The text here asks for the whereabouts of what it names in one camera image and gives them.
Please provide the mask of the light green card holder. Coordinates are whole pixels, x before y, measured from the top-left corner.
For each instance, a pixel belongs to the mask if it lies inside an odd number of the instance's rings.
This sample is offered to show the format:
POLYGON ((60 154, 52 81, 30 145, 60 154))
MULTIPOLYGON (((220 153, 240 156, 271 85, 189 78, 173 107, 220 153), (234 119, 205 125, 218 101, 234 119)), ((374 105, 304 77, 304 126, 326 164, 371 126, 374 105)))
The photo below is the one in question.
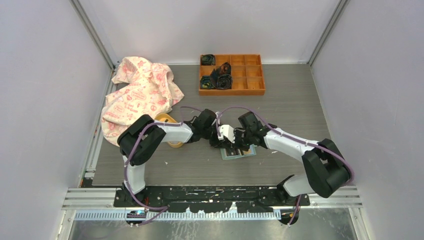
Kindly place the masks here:
POLYGON ((234 160, 239 158, 246 158, 256 155, 256 145, 250 145, 249 150, 244 151, 239 148, 221 148, 221 158, 223 160, 234 160))

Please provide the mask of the yellow oval tray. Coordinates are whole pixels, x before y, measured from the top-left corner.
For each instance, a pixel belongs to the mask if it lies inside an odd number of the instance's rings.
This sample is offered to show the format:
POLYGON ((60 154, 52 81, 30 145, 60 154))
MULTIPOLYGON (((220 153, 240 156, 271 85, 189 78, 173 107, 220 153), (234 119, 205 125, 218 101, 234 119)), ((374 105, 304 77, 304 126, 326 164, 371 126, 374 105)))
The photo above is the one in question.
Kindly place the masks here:
MULTIPOLYGON (((168 115, 166 113, 161 113, 161 114, 157 115, 154 118, 154 120, 159 121, 159 122, 164 122, 164 123, 172 123, 172 124, 178 124, 179 123, 178 121, 176 121, 174 118, 172 118, 170 115, 168 115)), ((176 141, 167 142, 167 144, 172 148, 180 148, 183 145, 182 142, 176 142, 176 141)))

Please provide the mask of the yellow credit card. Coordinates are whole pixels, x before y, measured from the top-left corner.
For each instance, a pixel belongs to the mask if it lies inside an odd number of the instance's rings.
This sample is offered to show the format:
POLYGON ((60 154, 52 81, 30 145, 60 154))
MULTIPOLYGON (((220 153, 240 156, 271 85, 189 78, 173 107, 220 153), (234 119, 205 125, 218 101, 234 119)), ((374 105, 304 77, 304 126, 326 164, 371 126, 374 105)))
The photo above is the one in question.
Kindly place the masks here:
POLYGON ((253 155, 253 154, 254 154, 254 151, 252 149, 249 149, 247 151, 245 151, 245 150, 240 151, 241 156, 250 156, 250 155, 253 155))

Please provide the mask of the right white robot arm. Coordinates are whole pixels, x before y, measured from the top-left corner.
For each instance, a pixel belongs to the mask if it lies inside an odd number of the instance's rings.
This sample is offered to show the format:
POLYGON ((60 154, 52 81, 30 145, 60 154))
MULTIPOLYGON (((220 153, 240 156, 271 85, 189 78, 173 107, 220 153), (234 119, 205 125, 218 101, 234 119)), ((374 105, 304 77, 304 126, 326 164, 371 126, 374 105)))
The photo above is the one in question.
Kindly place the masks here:
POLYGON ((304 174, 291 175, 277 185, 281 204, 291 205, 303 194, 328 198, 353 180, 351 167, 331 139, 313 141, 289 134, 275 125, 262 123, 251 111, 238 121, 242 129, 236 132, 236 139, 244 145, 281 152, 303 164, 304 174))

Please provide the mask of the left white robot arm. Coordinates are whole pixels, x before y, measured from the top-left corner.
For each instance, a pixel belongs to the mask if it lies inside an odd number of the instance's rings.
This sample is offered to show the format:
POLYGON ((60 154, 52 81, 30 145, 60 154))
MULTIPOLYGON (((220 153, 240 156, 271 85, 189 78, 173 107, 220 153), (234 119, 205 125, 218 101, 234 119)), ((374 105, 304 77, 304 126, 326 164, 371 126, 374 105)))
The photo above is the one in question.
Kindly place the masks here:
POLYGON ((154 120, 148 114, 136 120, 117 140, 124 162, 123 185, 128 190, 126 200, 135 207, 145 202, 146 162, 160 144, 191 144, 201 139, 210 140, 217 136, 213 126, 216 119, 215 112, 204 109, 194 119, 177 123, 154 120))

